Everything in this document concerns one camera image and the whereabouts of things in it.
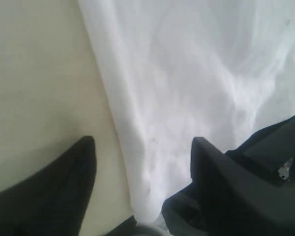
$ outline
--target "white fabric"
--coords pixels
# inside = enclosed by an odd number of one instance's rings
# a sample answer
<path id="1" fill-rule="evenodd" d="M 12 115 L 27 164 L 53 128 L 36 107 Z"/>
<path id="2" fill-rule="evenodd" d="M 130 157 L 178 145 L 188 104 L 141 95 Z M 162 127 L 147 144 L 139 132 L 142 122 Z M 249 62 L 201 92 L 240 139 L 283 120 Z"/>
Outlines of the white fabric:
<path id="1" fill-rule="evenodd" d="M 234 149 L 295 114 L 295 0 L 79 3 L 137 220 L 190 183 L 193 137 Z"/>

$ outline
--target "floor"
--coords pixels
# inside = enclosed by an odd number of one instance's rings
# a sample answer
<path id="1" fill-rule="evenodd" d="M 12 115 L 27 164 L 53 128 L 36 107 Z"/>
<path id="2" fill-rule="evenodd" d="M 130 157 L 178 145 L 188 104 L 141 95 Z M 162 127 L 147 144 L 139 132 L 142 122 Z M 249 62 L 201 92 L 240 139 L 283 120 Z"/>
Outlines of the floor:
<path id="1" fill-rule="evenodd" d="M 83 135 L 98 171 L 81 236 L 131 215 L 126 172 L 76 0 L 0 0 L 0 191 L 32 175 Z"/>

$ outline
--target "white cloth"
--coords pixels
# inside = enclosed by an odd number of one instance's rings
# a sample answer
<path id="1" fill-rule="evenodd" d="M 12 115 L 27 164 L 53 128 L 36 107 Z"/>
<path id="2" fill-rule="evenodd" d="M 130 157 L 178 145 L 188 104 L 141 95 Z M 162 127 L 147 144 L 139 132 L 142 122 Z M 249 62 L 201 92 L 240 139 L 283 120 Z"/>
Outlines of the white cloth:
<path id="1" fill-rule="evenodd" d="M 234 149 L 295 114 L 295 0 L 79 3 L 137 220 L 190 183 L 193 137 Z"/>

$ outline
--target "beige floor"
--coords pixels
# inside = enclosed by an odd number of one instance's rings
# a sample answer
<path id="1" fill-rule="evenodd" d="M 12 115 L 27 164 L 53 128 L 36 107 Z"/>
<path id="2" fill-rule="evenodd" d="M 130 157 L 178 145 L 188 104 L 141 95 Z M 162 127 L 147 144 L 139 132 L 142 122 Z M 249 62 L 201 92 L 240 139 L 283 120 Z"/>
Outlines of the beige floor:
<path id="1" fill-rule="evenodd" d="M 98 172 L 80 235 L 131 215 L 117 135 L 77 0 L 0 0 L 0 191 L 83 135 Z"/>

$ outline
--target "white sheet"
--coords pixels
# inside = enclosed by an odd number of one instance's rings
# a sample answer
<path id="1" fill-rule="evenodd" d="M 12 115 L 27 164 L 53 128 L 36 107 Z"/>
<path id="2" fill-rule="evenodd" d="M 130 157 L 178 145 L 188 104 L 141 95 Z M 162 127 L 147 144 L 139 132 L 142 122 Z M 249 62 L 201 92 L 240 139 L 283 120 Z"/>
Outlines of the white sheet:
<path id="1" fill-rule="evenodd" d="M 192 138 L 234 149 L 295 114 L 295 0 L 79 0 L 138 221 L 190 183 Z"/>

